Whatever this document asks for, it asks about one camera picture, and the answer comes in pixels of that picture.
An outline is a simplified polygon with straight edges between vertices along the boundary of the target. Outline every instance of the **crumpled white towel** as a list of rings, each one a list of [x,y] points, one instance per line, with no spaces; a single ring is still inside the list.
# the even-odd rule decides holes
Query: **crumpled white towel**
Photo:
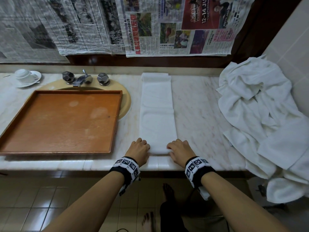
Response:
[[[171,150],[166,145],[177,139],[171,76],[143,73],[139,135],[150,144],[149,152],[160,155]]]
[[[291,88],[276,64],[259,57],[231,62],[217,89],[219,108],[234,126],[224,135],[246,158],[246,169],[270,179],[267,200],[275,203],[307,195],[309,181],[309,119]]]

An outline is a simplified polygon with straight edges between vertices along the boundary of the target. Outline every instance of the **saucer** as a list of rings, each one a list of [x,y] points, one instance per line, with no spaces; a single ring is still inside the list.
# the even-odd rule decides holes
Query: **saucer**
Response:
[[[38,78],[34,82],[27,83],[27,84],[21,84],[14,76],[11,76],[11,83],[14,86],[16,86],[17,88],[24,88],[24,87],[28,87],[30,85],[34,85],[35,83],[37,83],[41,79],[42,74],[38,71],[30,71],[30,72],[33,73],[33,74],[36,74],[38,76]]]

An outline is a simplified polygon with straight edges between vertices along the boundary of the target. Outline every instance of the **hand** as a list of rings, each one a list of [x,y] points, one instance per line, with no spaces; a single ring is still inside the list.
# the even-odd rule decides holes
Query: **hand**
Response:
[[[150,149],[150,145],[147,144],[146,140],[142,140],[138,138],[131,143],[128,151],[126,152],[125,156],[133,158],[139,167],[142,167],[149,158],[148,150]]]
[[[170,142],[167,148],[173,151],[169,153],[172,160],[183,168],[186,167],[188,159],[196,156],[187,140],[182,142],[180,139],[177,139],[176,141]]]

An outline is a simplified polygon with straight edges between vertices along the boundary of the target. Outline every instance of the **orange wooden tray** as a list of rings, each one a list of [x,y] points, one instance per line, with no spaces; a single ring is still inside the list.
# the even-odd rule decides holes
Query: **orange wooden tray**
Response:
[[[0,136],[0,155],[110,153],[121,90],[36,90]]]

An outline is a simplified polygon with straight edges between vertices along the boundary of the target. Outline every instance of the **beige sink basin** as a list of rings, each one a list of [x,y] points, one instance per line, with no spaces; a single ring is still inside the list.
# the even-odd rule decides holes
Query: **beige sink basin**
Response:
[[[80,87],[73,87],[73,85],[68,85],[64,80],[57,80],[42,86],[39,90],[122,90],[122,102],[119,112],[119,119],[121,119],[128,113],[131,107],[131,96],[122,84],[114,80],[110,81],[109,85],[102,86],[99,84],[97,78],[93,76],[91,84],[82,84]]]

